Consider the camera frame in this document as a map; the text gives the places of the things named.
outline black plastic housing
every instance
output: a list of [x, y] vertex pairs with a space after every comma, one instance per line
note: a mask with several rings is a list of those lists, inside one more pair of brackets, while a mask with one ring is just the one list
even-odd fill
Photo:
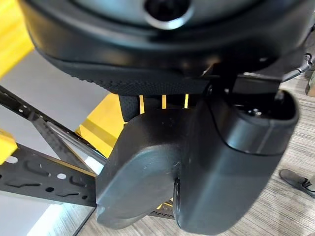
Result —
[[[200, 94], [212, 63], [256, 71], [302, 47], [313, 0], [261, 0], [227, 19], [162, 31], [121, 24], [67, 0], [19, 0], [36, 48], [56, 67], [120, 95]], [[302, 57], [287, 63], [284, 74]]]
[[183, 230], [222, 233], [258, 198], [299, 119], [296, 102], [284, 93], [267, 118], [244, 114], [220, 95], [197, 105], [174, 189], [174, 215]]

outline floor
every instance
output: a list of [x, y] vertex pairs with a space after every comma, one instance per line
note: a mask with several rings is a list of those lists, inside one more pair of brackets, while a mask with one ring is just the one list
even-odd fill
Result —
[[[282, 84], [300, 104], [301, 118], [289, 147], [267, 187], [249, 212], [222, 236], [308, 236], [315, 233], [315, 200], [291, 188], [280, 180], [282, 168], [292, 169], [303, 176], [315, 174], [315, 98], [305, 95], [312, 71]], [[95, 213], [79, 236], [173, 235], [188, 236], [174, 220], [146, 216], [122, 230], [112, 230], [96, 223]]]

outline slotted hole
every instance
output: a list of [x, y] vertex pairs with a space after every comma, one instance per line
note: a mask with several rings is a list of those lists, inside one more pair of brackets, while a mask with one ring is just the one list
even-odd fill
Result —
[[36, 161], [27, 161], [25, 165], [26, 165], [26, 169], [34, 174], [47, 176], [47, 177], [51, 175], [49, 172], [43, 169], [41, 163], [38, 163]]
[[57, 178], [59, 178], [59, 179], [65, 179], [65, 178], [67, 178], [67, 175], [65, 175], [64, 173], [59, 173], [59, 174], [57, 175]]
[[52, 188], [52, 187], [48, 187], [48, 188], [45, 189], [45, 191], [46, 191], [46, 192], [49, 192], [49, 193], [51, 193], [51, 192], [54, 191], [54, 190], [55, 190], [55, 189]]
[[15, 156], [10, 156], [8, 159], [5, 160], [6, 162], [8, 163], [11, 163], [11, 164], [16, 164], [18, 163], [19, 159], [16, 158]]
[[60, 196], [60, 197], [68, 197], [68, 196], [77, 196], [79, 195], [79, 193], [63, 193], [63, 194], [57, 194], [57, 196]]

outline black shoe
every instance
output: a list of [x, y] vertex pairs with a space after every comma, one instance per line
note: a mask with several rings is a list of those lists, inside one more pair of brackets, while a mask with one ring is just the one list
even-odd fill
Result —
[[280, 170], [279, 175], [285, 182], [315, 198], [315, 192], [307, 188], [310, 186], [310, 182], [307, 178], [299, 176], [297, 173], [288, 169]]

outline textured grip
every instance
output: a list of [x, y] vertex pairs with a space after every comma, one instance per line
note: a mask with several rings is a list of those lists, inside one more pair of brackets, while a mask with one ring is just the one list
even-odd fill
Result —
[[139, 96], [120, 96], [120, 108], [124, 122], [130, 121], [132, 118], [140, 114]]

